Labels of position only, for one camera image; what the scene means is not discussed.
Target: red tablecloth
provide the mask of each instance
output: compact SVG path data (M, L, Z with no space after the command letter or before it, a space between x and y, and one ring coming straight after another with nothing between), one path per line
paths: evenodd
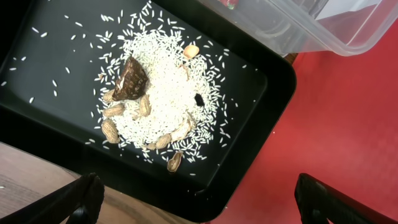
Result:
M398 220L398 22L369 52L300 54L297 91L212 224L300 223L306 172Z

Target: wooden table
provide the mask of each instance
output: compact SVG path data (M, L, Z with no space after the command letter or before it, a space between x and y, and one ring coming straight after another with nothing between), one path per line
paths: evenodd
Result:
M286 56L293 63L297 54ZM79 178L69 170L0 143L0 218ZM109 187L98 223L192 223Z

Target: black tray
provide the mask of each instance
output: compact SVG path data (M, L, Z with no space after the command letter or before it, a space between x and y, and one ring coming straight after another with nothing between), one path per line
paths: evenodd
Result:
M0 141L80 174L96 172L109 187L188 220L205 222L221 213L264 144L294 92L295 75L286 61L196 0L154 2L152 7L157 11L164 8L165 18L189 27L184 33L190 36L189 41L198 35L203 37L195 40L197 45L211 40L215 45L211 50L216 51L213 55L222 54L223 48L231 50L222 71L229 76L221 87L226 101L234 98L229 108L239 103L239 108L228 110L228 116L234 118L227 128L232 136L229 147L217 144L220 136L216 132L215 140L201 149L209 156L205 162L183 162L178 172L170 175L162 160L148 164L137 159L139 151L133 147L122 152L117 147L105 151L100 143L84 145L88 138L96 142L104 139L101 131L93 129L96 119L91 119L90 110L98 103L92 95L96 85L93 75L98 73L98 57L105 50L90 49L89 43L99 45L95 34L104 30L114 32L114 39L121 32L115 27L120 26L117 23L99 24L100 14L115 18L123 8L124 17L128 17L141 10L146 3L142 0L38 0L12 3L7 12L3 8L1 17L8 23L0 51L0 83L8 83L0 88ZM83 28L74 22L81 22ZM32 32L32 26L49 32L49 36L41 39ZM87 34L84 40L82 33ZM71 42L73 34L81 40ZM23 56L28 57L25 62L20 61ZM65 66L70 67L70 75ZM10 72L10 67L18 69ZM52 79L59 85L57 98L52 95ZM32 105L28 103L31 96L36 97Z

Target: clear plastic container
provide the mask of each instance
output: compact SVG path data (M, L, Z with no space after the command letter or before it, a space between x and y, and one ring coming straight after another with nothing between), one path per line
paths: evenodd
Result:
M199 1L281 55L361 54L398 17L397 0L240 0L234 9L217 0Z

